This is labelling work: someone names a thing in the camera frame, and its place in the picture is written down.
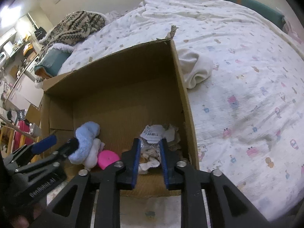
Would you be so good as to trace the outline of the left hand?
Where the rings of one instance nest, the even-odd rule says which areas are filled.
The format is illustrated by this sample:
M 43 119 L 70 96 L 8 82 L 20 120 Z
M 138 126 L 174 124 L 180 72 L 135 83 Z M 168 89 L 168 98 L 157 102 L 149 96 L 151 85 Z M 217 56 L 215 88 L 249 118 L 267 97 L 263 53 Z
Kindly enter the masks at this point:
M 16 217 L 10 219 L 12 227 L 29 227 L 34 220 L 36 220 L 47 207 L 46 202 L 38 202 L 25 209 L 23 214 L 18 214 Z

